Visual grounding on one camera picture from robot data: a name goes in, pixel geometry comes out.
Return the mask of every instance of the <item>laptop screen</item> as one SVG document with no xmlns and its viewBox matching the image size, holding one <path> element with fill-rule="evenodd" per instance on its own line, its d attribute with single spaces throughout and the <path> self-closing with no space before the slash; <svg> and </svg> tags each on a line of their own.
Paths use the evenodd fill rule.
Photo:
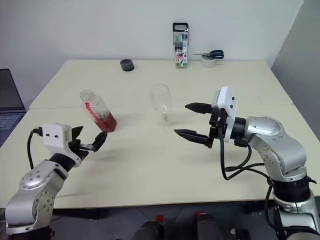
<svg viewBox="0 0 320 240">
<path fill-rule="evenodd" d="M 25 110 L 9 69 L 0 69 L 0 111 Z"/>
</svg>

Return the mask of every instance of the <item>laptop keyboard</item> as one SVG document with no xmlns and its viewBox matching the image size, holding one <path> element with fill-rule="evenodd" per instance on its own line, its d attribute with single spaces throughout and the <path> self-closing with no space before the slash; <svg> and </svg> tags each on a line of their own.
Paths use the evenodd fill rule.
<svg viewBox="0 0 320 240">
<path fill-rule="evenodd" d="M 10 130 L 21 115 L 0 115 L 0 130 Z"/>
</svg>

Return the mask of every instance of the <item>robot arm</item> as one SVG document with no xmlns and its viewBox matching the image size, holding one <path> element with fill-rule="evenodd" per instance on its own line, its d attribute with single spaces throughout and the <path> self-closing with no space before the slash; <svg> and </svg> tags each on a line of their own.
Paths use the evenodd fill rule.
<svg viewBox="0 0 320 240">
<path fill-rule="evenodd" d="M 295 232 L 312 232 L 313 236 L 319 237 L 316 234 L 320 233 L 320 219 L 315 198 L 309 189 L 312 180 L 307 176 L 305 149 L 285 132 L 279 121 L 271 117 L 235 117 L 237 102 L 229 87 L 223 87 L 215 95 L 213 104 L 191 103 L 185 106 L 197 113 L 211 114 L 209 136 L 188 129 L 176 129 L 175 132 L 208 148 L 212 147 L 214 139 L 220 137 L 224 142 L 233 139 L 239 147 L 251 146 L 261 156 L 268 173 L 269 194 L 273 188 L 277 208 L 274 224 L 269 219 L 267 222 L 275 228 L 278 238 L 286 239 Z"/>
<path fill-rule="evenodd" d="M 27 172 L 20 181 L 18 192 L 6 206 L 6 232 L 12 239 L 49 240 L 49 228 L 55 198 L 73 167 L 78 167 L 88 155 L 96 152 L 106 141 L 107 133 L 101 132 L 93 144 L 81 144 L 77 139 L 81 127 L 63 124 L 44 124 L 35 129 L 43 136 L 50 151 L 49 160 L 43 160 Z"/>
</svg>

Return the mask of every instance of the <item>tape roll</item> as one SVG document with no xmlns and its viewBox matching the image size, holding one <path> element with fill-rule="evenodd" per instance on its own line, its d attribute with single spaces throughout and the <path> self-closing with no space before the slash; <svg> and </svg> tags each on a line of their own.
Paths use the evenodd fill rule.
<svg viewBox="0 0 320 240">
<path fill-rule="evenodd" d="M 211 69 L 216 65 L 216 59 L 210 56 L 202 56 L 201 65 L 207 69 Z"/>
<path fill-rule="evenodd" d="M 122 59 L 120 61 L 120 65 L 123 71 L 125 72 L 130 72 L 133 69 L 135 69 L 134 63 L 132 62 L 131 59 Z"/>
</svg>

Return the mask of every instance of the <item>plastic bottle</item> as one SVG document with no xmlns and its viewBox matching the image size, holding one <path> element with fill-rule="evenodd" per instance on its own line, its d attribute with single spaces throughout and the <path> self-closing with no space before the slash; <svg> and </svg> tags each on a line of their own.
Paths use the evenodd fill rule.
<svg viewBox="0 0 320 240">
<path fill-rule="evenodd" d="M 111 133 L 115 130 L 117 121 L 100 96 L 95 95 L 91 90 L 85 90 L 80 93 L 80 98 L 83 108 L 102 131 Z"/>
</svg>

